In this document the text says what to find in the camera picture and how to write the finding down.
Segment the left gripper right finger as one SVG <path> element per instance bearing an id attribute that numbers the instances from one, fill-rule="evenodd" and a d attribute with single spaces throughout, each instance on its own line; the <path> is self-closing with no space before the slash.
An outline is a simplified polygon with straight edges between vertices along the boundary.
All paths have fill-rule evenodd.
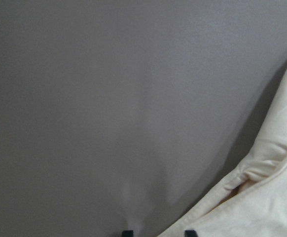
<path id="1" fill-rule="evenodd" d="M 195 230 L 185 230 L 184 236 L 185 237 L 197 237 L 197 233 Z"/>

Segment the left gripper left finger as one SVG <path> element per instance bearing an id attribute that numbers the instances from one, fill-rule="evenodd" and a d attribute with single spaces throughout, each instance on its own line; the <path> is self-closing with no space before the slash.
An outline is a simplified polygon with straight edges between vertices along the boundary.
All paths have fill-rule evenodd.
<path id="1" fill-rule="evenodd" d="M 124 230 L 122 231 L 122 237 L 133 237 L 134 231 L 133 230 Z"/>

